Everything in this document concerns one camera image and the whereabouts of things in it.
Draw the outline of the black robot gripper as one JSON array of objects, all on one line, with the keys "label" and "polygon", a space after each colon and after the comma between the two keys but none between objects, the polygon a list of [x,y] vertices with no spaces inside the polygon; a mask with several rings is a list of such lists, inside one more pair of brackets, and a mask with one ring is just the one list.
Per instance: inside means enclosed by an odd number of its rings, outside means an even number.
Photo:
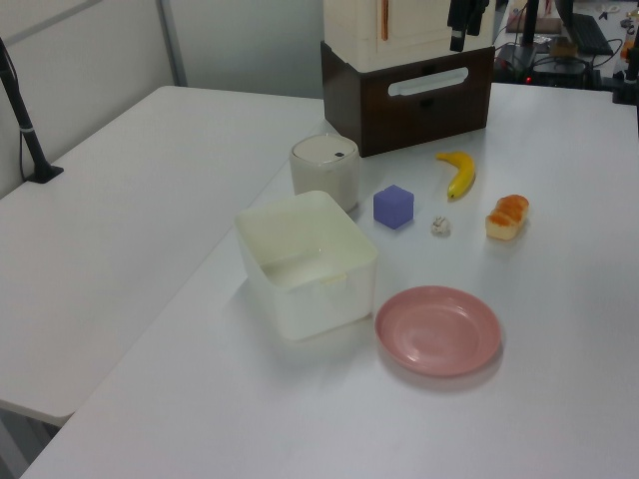
[{"label": "black robot gripper", "polygon": [[481,19],[489,6],[488,0],[451,0],[447,26],[451,29],[450,46],[452,52],[462,52],[467,35],[478,36]]}]

